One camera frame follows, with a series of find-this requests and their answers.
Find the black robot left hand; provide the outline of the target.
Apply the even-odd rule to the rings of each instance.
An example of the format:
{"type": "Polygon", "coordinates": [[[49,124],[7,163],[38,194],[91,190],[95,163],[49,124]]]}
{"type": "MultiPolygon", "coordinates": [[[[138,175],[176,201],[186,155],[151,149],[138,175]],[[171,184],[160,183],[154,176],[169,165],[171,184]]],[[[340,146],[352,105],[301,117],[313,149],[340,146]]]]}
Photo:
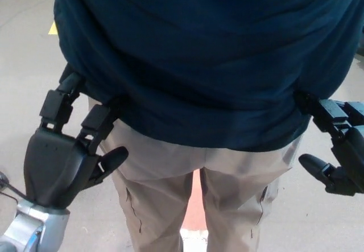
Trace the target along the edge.
{"type": "Polygon", "coordinates": [[[94,105],[77,137],[63,134],[84,82],[80,75],[71,73],[47,93],[40,126],[27,146],[23,166],[26,197],[46,208],[69,207],[79,192],[102,183],[129,155],[123,146],[103,156],[96,153],[120,116],[120,98],[94,105]]]}

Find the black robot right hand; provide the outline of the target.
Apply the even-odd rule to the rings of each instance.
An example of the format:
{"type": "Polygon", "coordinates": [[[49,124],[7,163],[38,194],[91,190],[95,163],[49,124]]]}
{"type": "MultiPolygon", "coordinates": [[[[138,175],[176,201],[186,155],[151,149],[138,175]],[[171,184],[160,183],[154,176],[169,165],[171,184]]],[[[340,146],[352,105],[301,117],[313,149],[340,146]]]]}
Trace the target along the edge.
{"type": "Polygon", "coordinates": [[[363,103],[319,99],[296,92],[295,101],[303,114],[309,114],[323,133],[330,134],[331,151],[340,166],[316,156],[303,154],[299,163],[327,193],[343,196],[363,194],[363,103]]]}

